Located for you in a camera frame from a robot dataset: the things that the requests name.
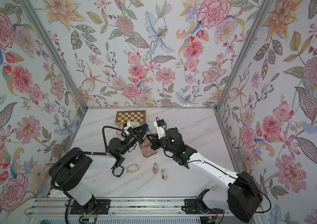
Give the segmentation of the brown striped cloth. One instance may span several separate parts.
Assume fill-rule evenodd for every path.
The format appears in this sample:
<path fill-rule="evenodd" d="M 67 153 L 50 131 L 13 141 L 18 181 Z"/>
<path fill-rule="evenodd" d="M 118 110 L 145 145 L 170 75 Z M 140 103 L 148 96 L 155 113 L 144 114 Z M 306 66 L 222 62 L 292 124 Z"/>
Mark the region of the brown striped cloth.
<path fill-rule="evenodd" d="M 157 151 L 151 149 L 151 142 L 147 139 L 147 137 L 144 138 L 142 143 L 139 143 L 139 147 L 141 149 L 142 156 L 145 158 L 149 158 L 157 153 Z"/>

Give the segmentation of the blue translucent wristwatch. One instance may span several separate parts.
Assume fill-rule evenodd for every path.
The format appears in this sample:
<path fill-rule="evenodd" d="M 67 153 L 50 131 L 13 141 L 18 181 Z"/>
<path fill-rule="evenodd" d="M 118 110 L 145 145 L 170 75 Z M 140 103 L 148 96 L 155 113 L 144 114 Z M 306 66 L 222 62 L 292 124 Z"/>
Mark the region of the blue translucent wristwatch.
<path fill-rule="evenodd" d="M 147 128 L 146 131 L 145 131 L 145 135 L 150 134 L 150 133 L 151 132 L 150 132 L 149 128 Z"/>

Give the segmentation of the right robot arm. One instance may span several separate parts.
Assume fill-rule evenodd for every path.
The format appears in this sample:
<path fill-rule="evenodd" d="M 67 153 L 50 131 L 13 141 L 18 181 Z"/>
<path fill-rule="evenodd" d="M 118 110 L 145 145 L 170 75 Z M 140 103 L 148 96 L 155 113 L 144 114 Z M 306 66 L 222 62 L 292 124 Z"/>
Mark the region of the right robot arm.
<path fill-rule="evenodd" d="M 177 128 L 160 131 L 157 134 L 148 134 L 151 149 L 163 149 L 169 152 L 180 166 L 194 170 L 208 178 L 218 189 L 204 189 L 198 197 L 187 203 L 194 211 L 208 214 L 213 210 L 230 211 L 237 219 L 249 223 L 263 201 L 261 191 L 247 172 L 237 173 L 223 168 L 196 149 L 184 143 Z"/>

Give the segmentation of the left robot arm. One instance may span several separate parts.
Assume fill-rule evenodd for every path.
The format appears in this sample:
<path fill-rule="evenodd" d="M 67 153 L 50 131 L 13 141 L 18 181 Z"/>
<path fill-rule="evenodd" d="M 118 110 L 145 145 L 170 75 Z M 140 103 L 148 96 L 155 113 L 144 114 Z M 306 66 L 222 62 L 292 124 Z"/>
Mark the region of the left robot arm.
<path fill-rule="evenodd" d="M 117 169 L 124 171 L 123 157 L 137 144 L 144 142 L 148 125 L 138 127 L 127 125 L 121 129 L 123 140 L 112 138 L 107 141 L 106 129 L 118 131 L 118 128 L 104 126 L 102 128 L 105 152 L 88 152 L 78 147 L 72 148 L 61 159 L 59 159 L 49 170 L 51 177 L 51 188 L 63 192 L 69 199 L 77 202 L 80 206 L 91 206 L 95 204 L 95 196 L 87 189 L 82 178 L 88 170 L 110 169 L 115 174 Z"/>

